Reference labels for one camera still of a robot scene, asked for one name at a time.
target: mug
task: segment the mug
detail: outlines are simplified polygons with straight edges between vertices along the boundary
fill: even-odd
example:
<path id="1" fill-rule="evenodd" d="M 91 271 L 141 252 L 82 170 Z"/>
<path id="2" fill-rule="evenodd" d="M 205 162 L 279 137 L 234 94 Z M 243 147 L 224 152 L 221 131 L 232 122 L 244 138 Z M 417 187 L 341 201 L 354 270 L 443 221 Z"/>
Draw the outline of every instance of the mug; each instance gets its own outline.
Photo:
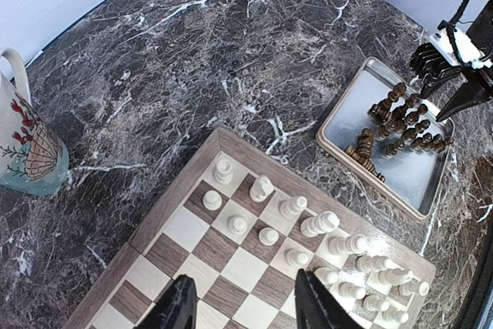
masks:
<path id="1" fill-rule="evenodd" d="M 69 170 L 65 144 L 31 107 L 22 57 L 0 49 L 14 71 L 17 89 L 0 72 L 0 185 L 37 196 L 56 193 Z"/>

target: metal tray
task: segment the metal tray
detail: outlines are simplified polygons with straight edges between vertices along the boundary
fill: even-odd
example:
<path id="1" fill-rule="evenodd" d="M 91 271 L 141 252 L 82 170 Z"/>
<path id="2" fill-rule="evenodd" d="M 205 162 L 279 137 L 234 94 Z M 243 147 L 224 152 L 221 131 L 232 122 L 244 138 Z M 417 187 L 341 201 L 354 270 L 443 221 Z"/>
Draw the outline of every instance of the metal tray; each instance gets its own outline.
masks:
<path id="1" fill-rule="evenodd" d="M 349 145 L 357 144 L 362 129 L 368 127 L 375 130 L 378 127 L 378 123 L 368 111 L 401 81 L 404 80 L 384 63 L 373 57 L 368 58 L 318 131 L 317 142 L 404 212 L 423 220 L 429 215 L 438 193 L 449 148 L 442 153 L 435 153 L 415 152 L 410 146 L 406 146 L 395 157 L 386 158 L 383 155 L 383 148 L 397 140 L 399 134 L 393 133 L 385 141 L 376 139 L 372 162 L 377 171 L 385 176 L 385 183 L 344 152 Z M 406 95 L 393 107 L 404 104 L 404 100 L 414 92 L 410 86 L 407 86 Z M 427 100 L 422 102 L 428 106 L 428 114 L 425 118 L 431 121 L 427 131 L 433 135 L 440 133 L 444 137 L 453 136 L 454 123 L 450 119 L 437 123 L 436 115 L 440 109 Z"/>

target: robotic arm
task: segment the robotic arm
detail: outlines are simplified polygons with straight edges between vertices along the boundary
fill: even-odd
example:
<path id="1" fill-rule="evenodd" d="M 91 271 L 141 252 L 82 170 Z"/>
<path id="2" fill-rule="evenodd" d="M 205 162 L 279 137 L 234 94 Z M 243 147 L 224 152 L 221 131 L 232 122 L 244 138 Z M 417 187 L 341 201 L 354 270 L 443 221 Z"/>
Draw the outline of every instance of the robotic arm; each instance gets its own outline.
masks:
<path id="1" fill-rule="evenodd" d="M 493 0 L 463 32 L 457 23 L 469 1 L 463 0 L 454 17 L 442 21 L 430 42 L 420 45 L 411 57 L 411 68 L 423 80 L 423 99 L 460 74 L 468 80 L 440 111 L 437 121 L 493 98 Z"/>

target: wooden chessboard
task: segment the wooden chessboard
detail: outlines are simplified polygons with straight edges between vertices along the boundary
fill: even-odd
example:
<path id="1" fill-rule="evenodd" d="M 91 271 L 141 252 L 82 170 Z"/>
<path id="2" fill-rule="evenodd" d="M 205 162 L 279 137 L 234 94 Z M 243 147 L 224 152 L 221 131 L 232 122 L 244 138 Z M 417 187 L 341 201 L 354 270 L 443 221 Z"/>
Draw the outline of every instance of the wooden chessboard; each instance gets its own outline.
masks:
<path id="1" fill-rule="evenodd" d="M 234 167 L 233 180 L 227 186 L 213 176 L 221 159 L 228 159 Z M 275 191 L 264 202 L 254 203 L 249 189 L 260 174 L 271 179 Z M 209 211 L 202 204 L 207 190 L 216 190 L 223 198 L 217 211 Z M 299 195 L 308 199 L 307 210 L 292 220 L 281 217 L 279 202 Z M 340 228 L 315 238 L 304 237 L 301 222 L 325 210 L 339 216 Z M 226 221 L 232 215 L 241 215 L 247 221 L 245 234 L 239 236 L 228 230 Z M 259 231 L 266 226 L 280 232 L 280 239 L 271 247 L 258 239 Z M 291 248 L 309 254 L 307 270 L 329 267 L 340 272 L 339 281 L 328 288 L 362 327 L 413 327 L 425 297 L 401 296 L 396 287 L 380 284 L 376 273 L 366 274 L 356 268 L 357 256 L 330 255 L 327 238 L 356 233 L 367 236 L 367 255 L 388 256 L 396 266 L 412 270 L 416 280 L 432 283 L 435 268 L 431 263 L 258 149 L 225 129 L 217 129 L 151 209 L 64 327 L 134 328 L 173 279 L 186 274 L 196 281 L 198 329 L 295 328 L 293 290 L 297 268 L 284 260 L 286 250 Z M 406 324 L 384 321 L 381 314 L 363 309 L 361 300 L 339 296 L 337 286 L 343 281 L 385 297 L 392 306 L 408 311 L 410 320 Z"/>

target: black marble surface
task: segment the black marble surface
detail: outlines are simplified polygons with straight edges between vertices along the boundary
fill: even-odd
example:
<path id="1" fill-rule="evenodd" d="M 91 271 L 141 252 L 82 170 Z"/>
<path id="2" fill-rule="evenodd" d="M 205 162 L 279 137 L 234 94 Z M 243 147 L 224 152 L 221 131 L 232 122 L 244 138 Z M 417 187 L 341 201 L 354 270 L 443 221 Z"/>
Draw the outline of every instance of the black marble surface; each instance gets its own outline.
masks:
<path id="1" fill-rule="evenodd" d="M 454 118 L 440 201 L 423 223 L 314 141 L 366 57 L 409 81 L 407 61 L 424 35 L 381 0 L 99 6 L 29 68 L 35 107 L 69 147 L 72 172 L 53 197 L 0 190 L 0 327 L 61 327 L 217 126 L 436 264 L 418 326 L 450 326 L 485 235 L 479 207 L 493 203 L 491 106 Z M 457 84 L 435 96 L 439 106 Z"/>

